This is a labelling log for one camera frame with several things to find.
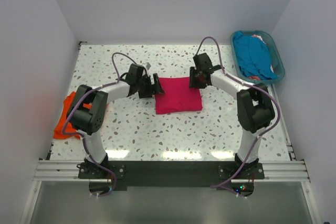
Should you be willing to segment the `pink t shirt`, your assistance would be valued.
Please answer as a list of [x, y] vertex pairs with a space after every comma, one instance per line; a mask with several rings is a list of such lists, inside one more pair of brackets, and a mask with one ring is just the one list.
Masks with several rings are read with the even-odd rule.
[[199, 89], [189, 87], [189, 77], [159, 78], [164, 94], [155, 96], [156, 114], [196, 112], [203, 109]]

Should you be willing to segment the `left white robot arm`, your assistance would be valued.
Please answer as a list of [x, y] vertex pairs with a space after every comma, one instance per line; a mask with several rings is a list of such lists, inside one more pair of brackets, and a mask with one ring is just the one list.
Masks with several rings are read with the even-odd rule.
[[64, 126], [71, 124], [74, 132], [62, 132], [66, 135], [77, 135], [86, 152], [85, 165], [91, 165], [90, 171], [97, 178], [108, 174], [108, 154], [104, 150], [100, 129], [102, 127], [106, 107], [115, 100], [138, 94], [140, 99], [151, 98], [156, 94], [164, 94], [159, 76], [152, 76], [147, 69], [138, 64], [131, 64], [128, 72], [119, 76], [115, 82], [96, 87], [80, 85], [69, 107]]

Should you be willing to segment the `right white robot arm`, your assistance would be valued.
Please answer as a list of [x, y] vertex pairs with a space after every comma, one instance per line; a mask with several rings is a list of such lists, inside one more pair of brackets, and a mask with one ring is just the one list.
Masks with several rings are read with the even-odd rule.
[[253, 85], [226, 72], [221, 65], [213, 65], [206, 54], [193, 57], [195, 66], [190, 67], [189, 87], [205, 89], [214, 86], [230, 94], [237, 104], [237, 117], [243, 129], [242, 140], [235, 154], [234, 173], [246, 178], [259, 161], [259, 138], [275, 118], [275, 111], [267, 87]]

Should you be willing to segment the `blue t shirt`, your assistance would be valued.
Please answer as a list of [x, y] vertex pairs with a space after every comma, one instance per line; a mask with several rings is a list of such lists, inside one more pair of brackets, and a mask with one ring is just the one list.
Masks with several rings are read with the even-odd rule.
[[241, 73], [252, 80], [273, 80], [277, 75], [271, 68], [269, 50], [262, 41], [237, 31], [233, 46]]

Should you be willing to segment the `white cloth in basket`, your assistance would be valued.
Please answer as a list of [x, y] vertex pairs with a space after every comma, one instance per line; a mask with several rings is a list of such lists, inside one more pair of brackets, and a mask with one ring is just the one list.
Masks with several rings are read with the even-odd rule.
[[253, 35], [251, 35], [251, 37], [258, 38], [260, 41], [262, 41], [262, 42], [265, 44], [265, 42], [264, 42], [262, 36], [253, 34]]

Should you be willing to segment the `teal plastic basket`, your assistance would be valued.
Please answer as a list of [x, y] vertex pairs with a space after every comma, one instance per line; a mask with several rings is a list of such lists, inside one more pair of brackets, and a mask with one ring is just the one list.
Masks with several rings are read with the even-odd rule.
[[233, 46], [233, 35], [235, 33], [234, 32], [230, 36], [230, 45], [231, 45], [231, 48], [232, 48], [233, 60], [234, 60], [234, 64], [235, 64], [235, 68], [236, 68], [236, 72], [237, 72], [238, 77], [240, 77], [241, 79], [243, 79], [245, 81], [250, 81], [252, 83], [264, 83], [268, 86], [281, 81], [285, 76], [285, 69], [284, 69], [281, 57], [279, 55], [278, 49], [276, 47], [276, 44], [275, 44], [273, 38], [268, 33], [264, 32], [264, 31], [261, 31], [261, 30], [250, 30], [250, 31], [240, 30], [240, 31], [243, 34], [246, 34], [246, 35], [256, 34], [256, 35], [262, 36], [262, 38], [263, 38], [264, 42], [266, 43], [266, 46], [269, 50], [269, 53], [270, 53], [271, 68], [272, 68], [273, 72], [277, 75], [277, 78], [273, 79], [273, 80], [252, 80], [252, 79], [248, 79], [247, 77], [245, 77], [241, 73], [241, 71], [238, 67], [237, 58], [236, 58], [236, 54], [235, 54], [235, 50], [234, 50], [234, 46]]

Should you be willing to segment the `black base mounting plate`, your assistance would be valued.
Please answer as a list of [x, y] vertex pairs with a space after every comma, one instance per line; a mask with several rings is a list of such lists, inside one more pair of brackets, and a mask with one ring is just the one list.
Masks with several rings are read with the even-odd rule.
[[222, 184], [251, 195], [254, 182], [265, 178], [258, 161], [239, 169], [235, 161], [90, 161], [77, 164], [78, 178], [89, 180], [91, 193], [103, 195], [130, 187], [210, 187]]

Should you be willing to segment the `aluminium frame rail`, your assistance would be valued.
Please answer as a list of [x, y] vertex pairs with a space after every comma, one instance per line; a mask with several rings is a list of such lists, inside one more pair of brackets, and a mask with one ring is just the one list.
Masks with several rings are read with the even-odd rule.
[[[78, 178], [79, 161], [39, 161], [35, 181], [68, 181]], [[265, 178], [276, 182], [305, 182], [309, 176], [303, 161], [262, 162]]]

